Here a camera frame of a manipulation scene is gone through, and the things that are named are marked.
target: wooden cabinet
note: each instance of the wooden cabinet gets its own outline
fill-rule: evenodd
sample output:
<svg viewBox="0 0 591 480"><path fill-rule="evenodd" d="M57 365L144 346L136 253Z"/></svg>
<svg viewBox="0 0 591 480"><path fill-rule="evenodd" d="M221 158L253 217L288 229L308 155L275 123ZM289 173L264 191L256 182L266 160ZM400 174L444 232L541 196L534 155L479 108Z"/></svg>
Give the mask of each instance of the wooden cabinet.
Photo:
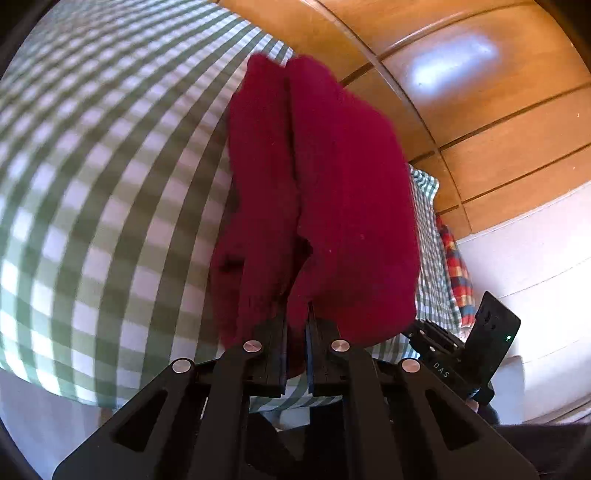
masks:
<svg viewBox="0 0 591 480"><path fill-rule="evenodd" d="M591 180L591 74L533 1L220 4L381 110L458 238Z"/></svg>

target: plaid fabric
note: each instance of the plaid fabric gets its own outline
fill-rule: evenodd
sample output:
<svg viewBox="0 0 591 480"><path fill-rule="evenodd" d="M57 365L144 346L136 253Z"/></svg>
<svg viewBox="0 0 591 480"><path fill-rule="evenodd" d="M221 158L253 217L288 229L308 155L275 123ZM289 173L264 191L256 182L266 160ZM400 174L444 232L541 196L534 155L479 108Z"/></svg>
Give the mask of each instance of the plaid fabric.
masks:
<svg viewBox="0 0 591 480"><path fill-rule="evenodd" d="M35 27L0 81L1 368L114 408L172 360L220 355L207 277L231 183L222 115L256 51L292 55L203 0L61 0ZM418 311L454 330L436 180L413 177ZM306 387L253 408L330 401Z"/></svg>
<svg viewBox="0 0 591 480"><path fill-rule="evenodd" d="M452 282L453 295L462 314L462 328L471 327L476 322L476 301L470 273L457 249L456 239L439 215L437 215L437 230L445 249L447 272Z"/></svg>

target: white wall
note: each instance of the white wall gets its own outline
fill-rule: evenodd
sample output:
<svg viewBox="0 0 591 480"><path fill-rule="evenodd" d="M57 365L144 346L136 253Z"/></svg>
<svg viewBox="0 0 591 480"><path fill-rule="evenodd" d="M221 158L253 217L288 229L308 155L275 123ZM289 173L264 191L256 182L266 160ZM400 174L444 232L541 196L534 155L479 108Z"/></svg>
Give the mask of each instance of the white wall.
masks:
<svg viewBox="0 0 591 480"><path fill-rule="evenodd" d="M524 419L548 420L591 396L591 182L459 241L475 285L521 318Z"/></svg>

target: red towel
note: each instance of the red towel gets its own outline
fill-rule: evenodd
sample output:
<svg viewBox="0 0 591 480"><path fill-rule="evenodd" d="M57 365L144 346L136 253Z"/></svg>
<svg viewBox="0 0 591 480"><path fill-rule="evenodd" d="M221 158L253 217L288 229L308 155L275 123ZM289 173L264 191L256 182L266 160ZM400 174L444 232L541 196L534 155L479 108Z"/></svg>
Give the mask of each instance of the red towel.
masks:
<svg viewBox="0 0 591 480"><path fill-rule="evenodd" d="M211 264L213 313L226 347L275 315L276 299L292 276L299 205L288 101L285 70L264 56L252 56L228 116L230 166L240 205Z"/></svg>
<svg viewBox="0 0 591 480"><path fill-rule="evenodd" d="M419 256L411 180L380 113L310 58L282 69L253 56L230 102L229 153L241 204L211 269L226 347L273 314L294 275L287 314L297 343L309 302L362 346L414 320ZM293 271L302 254L298 236L311 254Z"/></svg>
<svg viewBox="0 0 591 480"><path fill-rule="evenodd" d="M301 213L313 253L288 301L301 332L312 301L343 338L370 346L415 318L419 272L410 174L386 118L309 57L290 60L291 121Z"/></svg>

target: metal screw head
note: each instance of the metal screw head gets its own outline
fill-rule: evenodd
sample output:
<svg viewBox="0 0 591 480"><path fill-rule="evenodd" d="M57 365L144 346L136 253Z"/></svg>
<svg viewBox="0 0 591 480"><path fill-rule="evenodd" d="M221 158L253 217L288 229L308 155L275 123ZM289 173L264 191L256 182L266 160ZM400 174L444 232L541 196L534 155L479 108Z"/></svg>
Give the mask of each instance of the metal screw head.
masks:
<svg viewBox="0 0 591 480"><path fill-rule="evenodd" d="M248 353L256 353L261 350L262 344L258 340L248 340L242 347Z"/></svg>
<svg viewBox="0 0 591 480"><path fill-rule="evenodd" d="M405 372L413 374L421 369L421 364L417 362L414 358L407 358L405 361L402 362L402 369Z"/></svg>
<svg viewBox="0 0 591 480"><path fill-rule="evenodd" d="M181 358L173 363L173 371L176 374L183 374L188 372L191 368L191 362L187 359Z"/></svg>
<svg viewBox="0 0 591 480"><path fill-rule="evenodd" d="M334 342L332 342L330 344L330 347L335 351L335 352L346 352L347 350L349 350L349 348L351 348L351 346L349 345L349 342L347 340L335 340Z"/></svg>

